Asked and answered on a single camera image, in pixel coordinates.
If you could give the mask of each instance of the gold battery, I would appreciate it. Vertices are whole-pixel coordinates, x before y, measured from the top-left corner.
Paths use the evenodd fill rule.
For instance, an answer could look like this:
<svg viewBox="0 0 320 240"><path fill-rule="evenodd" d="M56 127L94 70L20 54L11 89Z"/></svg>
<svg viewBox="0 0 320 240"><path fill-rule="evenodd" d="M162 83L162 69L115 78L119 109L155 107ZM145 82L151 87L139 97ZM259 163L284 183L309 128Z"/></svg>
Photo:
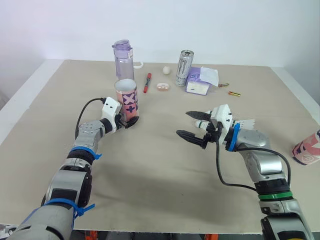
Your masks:
<svg viewBox="0 0 320 240"><path fill-rule="evenodd" d="M232 95L232 96L237 96L237 97L240 97L240 96L241 96L240 93L236 93L236 92L233 92L233 91L229 91L228 94L229 94L229 95Z"/></svg>

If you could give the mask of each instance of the pink cup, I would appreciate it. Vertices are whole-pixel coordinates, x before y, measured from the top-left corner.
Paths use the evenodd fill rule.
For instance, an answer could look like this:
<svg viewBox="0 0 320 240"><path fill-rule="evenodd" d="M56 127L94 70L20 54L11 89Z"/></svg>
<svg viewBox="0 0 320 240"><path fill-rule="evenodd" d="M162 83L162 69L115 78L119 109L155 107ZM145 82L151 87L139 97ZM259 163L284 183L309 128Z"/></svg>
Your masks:
<svg viewBox="0 0 320 240"><path fill-rule="evenodd" d="M292 150L292 157L302 165L320 160L320 130L299 142Z"/></svg>
<svg viewBox="0 0 320 240"><path fill-rule="evenodd" d="M130 121L138 112L138 92L137 84L132 79L121 79L114 85L116 97L122 104L121 115L124 122Z"/></svg>

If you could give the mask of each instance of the marker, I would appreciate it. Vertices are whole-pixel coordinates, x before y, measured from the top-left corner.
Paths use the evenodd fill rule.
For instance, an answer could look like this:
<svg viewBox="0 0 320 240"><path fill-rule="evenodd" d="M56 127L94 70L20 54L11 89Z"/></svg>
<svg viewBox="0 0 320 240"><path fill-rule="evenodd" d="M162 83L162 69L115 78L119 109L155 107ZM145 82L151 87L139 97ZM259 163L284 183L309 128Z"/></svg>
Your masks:
<svg viewBox="0 0 320 240"><path fill-rule="evenodd" d="M146 82L145 82L144 89L143 89L144 93L147 93L147 91L148 91L148 86L149 86L149 82L151 81L151 76L152 76L152 74L150 72L146 76Z"/></svg>
<svg viewBox="0 0 320 240"><path fill-rule="evenodd" d="M232 95L232 96L237 96L237 97L240 97L240 96L241 96L240 93L236 93L236 92L232 92L232 91L229 91L228 94L229 94L229 95Z"/></svg>

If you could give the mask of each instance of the blue zip tie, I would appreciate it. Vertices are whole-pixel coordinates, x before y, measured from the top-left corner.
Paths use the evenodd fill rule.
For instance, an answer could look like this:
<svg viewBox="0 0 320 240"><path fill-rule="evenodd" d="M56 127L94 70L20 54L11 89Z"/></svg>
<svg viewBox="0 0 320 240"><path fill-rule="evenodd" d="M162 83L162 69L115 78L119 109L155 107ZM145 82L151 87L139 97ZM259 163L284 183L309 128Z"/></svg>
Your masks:
<svg viewBox="0 0 320 240"><path fill-rule="evenodd" d="M233 129L233 136L232 136L232 140L231 140L231 143L230 143L230 147L228 149L229 152L232 152L234 150L234 148L235 148L239 130L240 130L240 124L237 123L234 126L234 129Z"/></svg>
<svg viewBox="0 0 320 240"><path fill-rule="evenodd" d="M75 146L70 150L70 152L72 152L74 150L78 150L78 149L85 150L85 151L91 153L95 160L98 160L102 156L102 154L96 154L92 149L90 149L86 146Z"/></svg>
<svg viewBox="0 0 320 240"><path fill-rule="evenodd" d="M73 211L73 220L75 220L77 217L81 217L86 211L89 211L90 209L93 209L96 205L92 204L86 208L83 207L78 207L77 204L74 201L71 201L69 199L66 198L54 198L51 199L49 201L47 201L43 206L46 206L48 204L52 204L52 203L64 203L64 204L68 204L70 206L73 207L74 211Z"/></svg>

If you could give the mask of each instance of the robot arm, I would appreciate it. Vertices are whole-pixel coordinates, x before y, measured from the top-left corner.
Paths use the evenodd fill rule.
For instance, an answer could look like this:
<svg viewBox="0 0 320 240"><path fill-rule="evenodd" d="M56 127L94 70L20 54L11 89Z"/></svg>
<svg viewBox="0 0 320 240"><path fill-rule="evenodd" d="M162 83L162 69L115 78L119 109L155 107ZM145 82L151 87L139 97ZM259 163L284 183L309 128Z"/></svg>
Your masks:
<svg viewBox="0 0 320 240"><path fill-rule="evenodd" d="M198 120L208 121L207 133L201 139L191 132L178 130L176 133L180 137L204 149L208 142L215 142L217 150L220 144L225 142L227 151L239 151L242 155L255 185L255 188L244 187L258 193L260 209L266 214L266 217L261 220L262 232L266 240L314 240L298 201L293 198L290 191L290 167L288 184L282 170L279 157L281 154L270 149L267 136L256 130L240 129L239 125L230 127L232 114L228 105L216 107L211 113L191 111L186 114ZM243 185L221 181L228 186L243 187Z"/></svg>
<svg viewBox="0 0 320 240"><path fill-rule="evenodd" d="M53 176L41 207L30 215L8 238L9 240L68 240L74 220L94 204L84 208L91 194L91 167L97 154L98 142L117 131L121 104L111 97L105 101L102 119L82 124L73 148Z"/></svg>

